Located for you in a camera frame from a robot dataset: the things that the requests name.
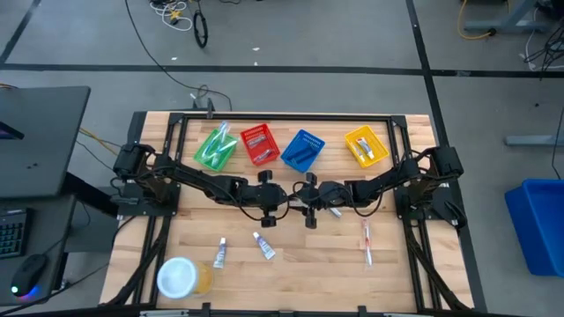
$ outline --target black desk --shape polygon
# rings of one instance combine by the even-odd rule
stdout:
[[[50,198],[19,199],[2,201],[2,207],[8,209],[31,208],[32,214],[28,215],[31,221],[29,237],[26,246],[26,255],[0,260],[4,278],[0,278],[0,306],[21,305],[26,302],[48,296],[56,283],[56,276],[61,265],[64,240],[69,234],[72,212],[77,203],[74,195],[55,196]],[[35,291],[21,299],[10,292],[11,274],[31,254],[45,252],[58,240],[61,243],[53,247],[46,256],[48,262]]]
[[[4,274],[0,306],[44,298],[56,287],[66,262],[64,247],[77,201],[110,217],[117,215],[109,195],[67,172],[89,95],[90,88],[85,86],[0,91],[0,118],[25,135],[22,140],[0,140],[0,209],[34,209],[28,215],[31,226],[25,255],[0,260]],[[61,243],[47,253],[47,268],[36,293],[24,300],[14,297],[9,284],[18,266],[58,240]]]

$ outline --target yellow liquid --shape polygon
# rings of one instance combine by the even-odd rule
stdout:
[[[194,264],[196,265],[198,274],[194,295],[203,295],[212,288],[213,269],[201,262],[194,262]]]

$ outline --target white lid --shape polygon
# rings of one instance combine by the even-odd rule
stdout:
[[[196,265],[184,257],[172,258],[163,264],[157,274],[159,291],[170,299],[187,297],[196,289]]]

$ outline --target plastic basket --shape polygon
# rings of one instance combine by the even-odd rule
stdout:
[[[374,154],[374,158],[370,158],[364,151],[362,151],[362,148],[356,142],[356,140],[360,137],[364,137],[367,140],[367,143],[370,145],[370,149],[372,149],[372,153]],[[386,149],[384,144],[382,144],[382,141],[380,141],[376,133],[374,133],[372,128],[368,125],[347,133],[345,135],[345,143],[346,147],[349,148],[353,156],[357,161],[359,161],[360,166],[363,168],[369,167],[390,155],[388,149]],[[356,145],[356,147],[361,150],[364,160],[360,158],[359,153],[354,150],[353,145]]]
[[[218,133],[219,133],[218,129],[215,129],[214,131],[212,131],[211,134],[205,139],[204,144],[202,144],[202,146],[200,146],[200,148],[197,150],[196,155],[194,155],[194,160],[196,162],[199,162],[203,166],[211,169],[212,171],[216,171],[216,172],[220,172],[223,169],[223,166],[225,166],[225,164],[227,163],[229,158],[231,158],[231,156],[233,155],[233,152],[235,151],[235,147],[237,146],[237,144],[236,144],[236,145],[230,147],[227,151],[224,151],[223,153],[221,153],[220,156],[219,156],[219,162],[215,167],[212,166],[211,160],[203,161],[202,160],[202,152],[204,151],[204,149],[208,145],[208,143],[212,140],[212,138],[215,135],[217,135]],[[234,137],[234,136],[226,135],[225,143],[227,144],[227,143],[229,143],[233,140],[236,140],[236,139],[237,138]],[[217,145],[213,145],[210,148],[209,152],[214,153],[217,150],[217,148],[218,148]]]
[[[564,181],[526,180],[505,201],[529,271],[564,277]]]
[[[255,147],[249,146],[249,140],[260,136],[266,136],[266,139],[257,144]],[[253,162],[253,164],[256,166],[260,166],[264,163],[273,161],[278,157],[278,155],[280,155],[280,150],[278,149],[276,142],[274,142],[274,137],[272,137],[272,133],[268,129],[266,123],[242,131],[241,139],[243,141],[243,144],[245,145],[245,149],[247,149],[247,153],[249,154],[251,162]],[[261,154],[265,153],[268,150],[271,150],[271,153],[268,157],[263,160],[256,161],[256,158],[258,158]]]
[[[317,136],[301,129],[288,145],[282,160],[299,172],[305,173],[325,146],[325,142]]]

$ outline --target keyboard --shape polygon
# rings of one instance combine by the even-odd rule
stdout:
[[[28,209],[0,210],[0,259],[25,253]]]

